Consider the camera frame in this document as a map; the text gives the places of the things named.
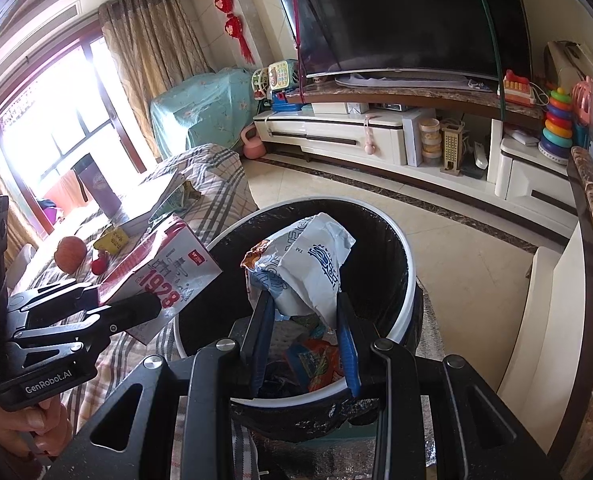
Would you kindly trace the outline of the person's left hand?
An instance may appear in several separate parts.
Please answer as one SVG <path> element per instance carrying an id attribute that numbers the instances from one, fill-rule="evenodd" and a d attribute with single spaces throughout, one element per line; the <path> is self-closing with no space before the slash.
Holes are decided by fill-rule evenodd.
<path id="1" fill-rule="evenodd" d="M 22 432 L 34 432 L 37 448 L 49 456 L 58 456 L 73 435 L 68 411 L 60 396 L 16 412 L 7 412 L 0 407 L 0 445 L 19 457 L 30 452 L 21 437 Z"/>

